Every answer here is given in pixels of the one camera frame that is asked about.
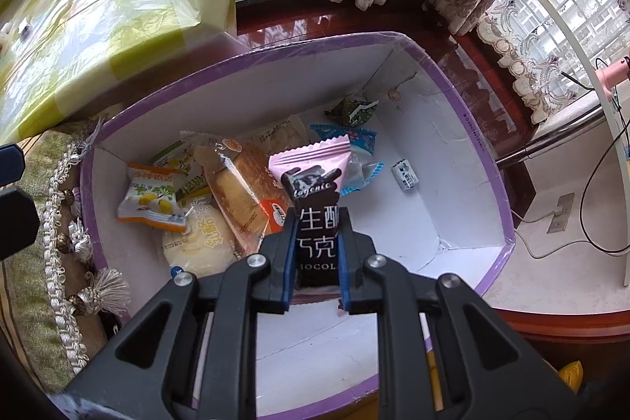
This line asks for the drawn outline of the black pink chocolate packet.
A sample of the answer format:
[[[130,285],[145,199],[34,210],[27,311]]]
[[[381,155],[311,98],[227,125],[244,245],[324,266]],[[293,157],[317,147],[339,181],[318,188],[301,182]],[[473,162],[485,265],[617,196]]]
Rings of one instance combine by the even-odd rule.
[[[339,283],[339,199],[350,158],[347,135],[269,158],[269,170],[283,185],[295,210],[296,279],[301,289]]]

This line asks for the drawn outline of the white bread snack packet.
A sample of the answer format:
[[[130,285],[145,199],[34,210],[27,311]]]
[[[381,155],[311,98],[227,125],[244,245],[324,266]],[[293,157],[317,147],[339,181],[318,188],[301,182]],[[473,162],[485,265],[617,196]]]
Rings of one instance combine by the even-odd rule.
[[[265,155],[279,154],[312,143],[309,129],[298,115],[289,115],[288,118],[254,133],[250,140]]]

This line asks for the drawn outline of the tasselled green cushion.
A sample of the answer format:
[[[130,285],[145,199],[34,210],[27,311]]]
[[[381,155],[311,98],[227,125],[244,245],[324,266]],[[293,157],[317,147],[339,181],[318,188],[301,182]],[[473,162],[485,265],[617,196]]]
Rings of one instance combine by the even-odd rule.
[[[71,122],[17,145],[19,188],[39,214],[35,242],[1,259],[1,341],[29,384],[61,391],[120,329],[130,294],[115,268],[98,268],[87,228],[80,167],[102,129]]]

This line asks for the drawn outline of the round cream cake packet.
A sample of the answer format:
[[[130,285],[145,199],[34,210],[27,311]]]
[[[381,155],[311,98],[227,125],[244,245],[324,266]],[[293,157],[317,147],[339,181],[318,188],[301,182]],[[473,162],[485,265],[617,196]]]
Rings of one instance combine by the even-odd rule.
[[[188,202],[186,223],[184,233],[165,231],[162,235],[161,250],[172,276],[220,274],[237,260],[233,232],[209,196]]]

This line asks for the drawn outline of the yellow lemon candy packet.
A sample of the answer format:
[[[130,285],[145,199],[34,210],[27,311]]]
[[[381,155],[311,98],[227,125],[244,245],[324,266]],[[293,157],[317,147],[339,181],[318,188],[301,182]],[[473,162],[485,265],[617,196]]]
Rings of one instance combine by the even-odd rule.
[[[185,174],[168,167],[127,164],[128,189],[117,207],[120,222],[140,223],[170,232],[184,233],[186,214],[176,192]]]

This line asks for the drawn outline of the purple white cardboard box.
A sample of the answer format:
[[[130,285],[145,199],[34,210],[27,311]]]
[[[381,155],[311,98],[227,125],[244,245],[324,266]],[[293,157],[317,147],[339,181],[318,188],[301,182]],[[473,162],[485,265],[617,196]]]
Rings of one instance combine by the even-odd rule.
[[[325,37],[234,56],[159,89],[110,119],[81,165],[83,222],[95,265],[123,273],[134,316],[169,281],[158,232],[117,221],[128,162],[150,164],[182,131],[239,142],[298,115],[324,122],[324,110],[360,94],[377,101],[367,128],[385,170],[365,189],[341,198],[355,231],[377,253],[412,273],[461,276],[478,294],[498,277],[513,251],[513,223],[501,174],[474,117],[452,82],[405,35],[392,32]],[[392,166],[407,160],[419,178],[402,191]],[[261,419],[332,416],[378,388],[376,315],[349,316],[331,294],[291,305],[284,316],[258,317],[256,409]],[[154,384],[150,369],[94,357],[69,391],[135,419],[161,418],[150,406],[180,409]]]

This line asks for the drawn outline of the orange striped cake packet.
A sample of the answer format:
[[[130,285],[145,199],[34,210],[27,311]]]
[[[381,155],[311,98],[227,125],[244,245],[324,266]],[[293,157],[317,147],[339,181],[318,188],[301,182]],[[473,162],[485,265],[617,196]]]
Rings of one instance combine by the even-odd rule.
[[[183,131],[210,192],[235,235],[243,256],[257,253],[267,235],[284,227],[291,206],[269,172],[268,157],[254,144],[209,133]]]

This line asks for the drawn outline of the green checkered plastic tablecloth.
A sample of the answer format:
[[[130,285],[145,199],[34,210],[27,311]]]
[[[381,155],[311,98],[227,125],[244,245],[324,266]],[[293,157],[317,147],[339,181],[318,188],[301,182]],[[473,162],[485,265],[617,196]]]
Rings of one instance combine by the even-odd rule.
[[[198,49],[219,60],[235,36],[235,0],[1,0],[2,141]]]

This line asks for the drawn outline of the blue pink cartoon snack packet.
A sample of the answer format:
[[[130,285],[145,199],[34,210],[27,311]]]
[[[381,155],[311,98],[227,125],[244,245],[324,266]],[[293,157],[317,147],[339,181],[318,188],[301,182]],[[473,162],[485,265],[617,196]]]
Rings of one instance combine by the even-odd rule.
[[[346,196],[365,189],[383,169],[383,162],[369,162],[363,155],[352,154],[346,166],[341,195]]]

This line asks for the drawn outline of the small white milk candy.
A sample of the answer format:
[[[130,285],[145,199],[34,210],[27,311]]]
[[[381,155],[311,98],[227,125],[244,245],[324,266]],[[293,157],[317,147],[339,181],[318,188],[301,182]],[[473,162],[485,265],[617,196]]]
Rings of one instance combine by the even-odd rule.
[[[393,164],[391,172],[402,191],[412,190],[419,184],[419,178],[407,159],[400,159]]]

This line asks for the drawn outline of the blue candy packet rear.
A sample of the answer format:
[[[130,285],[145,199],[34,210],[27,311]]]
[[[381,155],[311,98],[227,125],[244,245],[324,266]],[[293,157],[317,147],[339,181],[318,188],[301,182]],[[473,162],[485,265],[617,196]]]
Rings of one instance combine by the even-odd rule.
[[[357,128],[343,128],[329,124],[311,124],[309,129],[314,131],[321,140],[332,139],[332,137],[348,137],[349,142],[357,151],[364,152],[366,155],[375,153],[376,137],[375,131]]]

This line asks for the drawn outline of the white curved stand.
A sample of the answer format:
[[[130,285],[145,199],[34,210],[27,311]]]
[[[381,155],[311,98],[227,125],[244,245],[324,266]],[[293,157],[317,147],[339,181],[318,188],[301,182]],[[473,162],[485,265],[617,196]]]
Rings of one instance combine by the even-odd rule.
[[[578,38],[569,29],[568,23],[552,5],[550,0],[537,0],[554,24],[565,36],[573,54],[586,72],[588,86],[591,91],[549,117],[541,127],[537,129],[534,139],[526,146],[526,158],[532,159],[543,155],[552,149],[567,144],[579,135],[588,132],[603,122],[610,130],[614,143],[612,149],[616,155],[619,171],[621,172],[621,184],[624,192],[624,213],[629,218],[629,170],[627,166],[627,145],[624,144],[624,126],[617,118],[618,111],[614,109],[612,100],[606,95],[606,90],[601,85],[596,69],[588,60],[586,53],[578,42]]]

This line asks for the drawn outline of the green garlic pea packet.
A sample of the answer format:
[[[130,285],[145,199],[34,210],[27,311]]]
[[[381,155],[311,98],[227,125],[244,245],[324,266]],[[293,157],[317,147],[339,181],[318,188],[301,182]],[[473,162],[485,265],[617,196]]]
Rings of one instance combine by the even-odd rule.
[[[369,101],[359,97],[345,97],[324,116],[339,126],[356,128],[365,125],[375,114],[379,101]]]

